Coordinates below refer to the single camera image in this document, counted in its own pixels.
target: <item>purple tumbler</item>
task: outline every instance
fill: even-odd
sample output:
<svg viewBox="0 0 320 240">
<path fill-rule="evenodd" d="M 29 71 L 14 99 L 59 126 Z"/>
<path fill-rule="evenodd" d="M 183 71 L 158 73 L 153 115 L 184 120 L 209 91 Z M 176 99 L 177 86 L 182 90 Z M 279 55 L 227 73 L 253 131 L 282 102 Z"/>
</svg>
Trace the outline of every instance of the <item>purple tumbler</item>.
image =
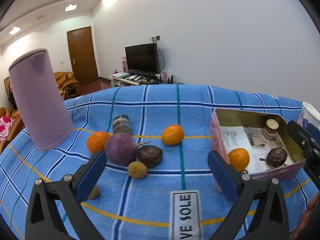
<svg viewBox="0 0 320 240">
<path fill-rule="evenodd" d="M 49 151 L 72 131 L 46 49 L 35 49 L 9 67 L 12 92 L 20 116 L 37 148 Z"/>
</svg>

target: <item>pink floral cushion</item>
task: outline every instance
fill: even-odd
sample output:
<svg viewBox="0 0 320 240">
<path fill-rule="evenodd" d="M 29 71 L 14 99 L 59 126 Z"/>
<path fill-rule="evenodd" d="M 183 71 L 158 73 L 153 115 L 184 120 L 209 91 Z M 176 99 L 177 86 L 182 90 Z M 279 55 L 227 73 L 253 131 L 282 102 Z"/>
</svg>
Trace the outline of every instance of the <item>pink floral cushion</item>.
<svg viewBox="0 0 320 240">
<path fill-rule="evenodd" d="M 13 121 L 14 119 L 5 115 L 0 118 L 0 141 L 8 136 Z"/>
</svg>

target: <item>blue plaid tablecloth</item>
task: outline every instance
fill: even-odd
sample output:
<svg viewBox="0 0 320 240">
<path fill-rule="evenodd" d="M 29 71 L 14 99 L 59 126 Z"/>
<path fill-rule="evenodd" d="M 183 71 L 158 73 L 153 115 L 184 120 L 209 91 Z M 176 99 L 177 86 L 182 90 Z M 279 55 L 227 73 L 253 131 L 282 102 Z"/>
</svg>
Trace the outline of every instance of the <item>blue plaid tablecloth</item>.
<svg viewBox="0 0 320 240">
<path fill-rule="evenodd" d="M 151 140 L 163 149 L 164 159 L 140 180 L 128 176 L 126 167 L 108 161 L 97 183 L 100 197 L 82 203 L 98 231 L 112 240 L 167 239 L 170 191 L 188 189 L 199 191 L 203 239 L 209 239 L 232 206 L 216 191 L 207 165 L 213 108 L 280 114 L 287 122 L 297 120 L 301 110 L 301 102 L 288 98 L 196 85 L 113 88 L 67 100 L 65 106 L 74 130 L 59 147 L 39 151 L 23 130 L 0 156 L 0 213 L 19 239 L 24 239 L 34 181 L 39 177 L 56 181 L 75 173 L 91 157 L 87 138 L 99 130 L 112 132 L 111 122 L 119 114 L 129 117 L 133 139 Z M 182 125 L 186 137 L 181 146 L 165 146 L 161 133 L 174 123 Z M 317 189 L 304 171 L 281 186 L 293 230 Z M 245 234 L 255 207 L 253 203 L 238 238 Z M 67 231 L 78 239 L 60 202 L 58 209 Z"/>
</svg>

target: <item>orange fruit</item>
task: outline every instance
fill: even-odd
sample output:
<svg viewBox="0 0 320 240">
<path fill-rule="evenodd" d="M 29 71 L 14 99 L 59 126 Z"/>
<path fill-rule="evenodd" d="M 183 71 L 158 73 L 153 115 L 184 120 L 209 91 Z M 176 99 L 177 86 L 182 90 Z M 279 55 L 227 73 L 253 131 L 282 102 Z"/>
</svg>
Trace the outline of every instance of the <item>orange fruit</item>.
<svg viewBox="0 0 320 240">
<path fill-rule="evenodd" d="M 87 139 L 87 148 L 94 154 L 104 150 L 104 145 L 109 138 L 109 134 L 104 131 L 95 132 Z"/>
<path fill-rule="evenodd" d="M 229 161 L 234 168 L 240 172 L 244 171 L 248 167 L 250 162 L 250 156 L 246 149 L 237 148 L 229 152 Z"/>
<path fill-rule="evenodd" d="M 176 145 L 182 142 L 184 131 L 178 124 L 172 124 L 166 127 L 161 135 L 161 139 L 166 145 Z"/>
</svg>

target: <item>television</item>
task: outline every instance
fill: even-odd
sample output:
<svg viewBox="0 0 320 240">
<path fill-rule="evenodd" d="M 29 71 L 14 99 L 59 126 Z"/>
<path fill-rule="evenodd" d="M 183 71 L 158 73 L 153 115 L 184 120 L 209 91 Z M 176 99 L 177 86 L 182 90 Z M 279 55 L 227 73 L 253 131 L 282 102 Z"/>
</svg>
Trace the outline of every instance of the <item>television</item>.
<svg viewBox="0 0 320 240">
<path fill-rule="evenodd" d="M 158 74 L 159 61 L 156 43 L 141 44 L 125 48 L 130 74 Z"/>
</svg>

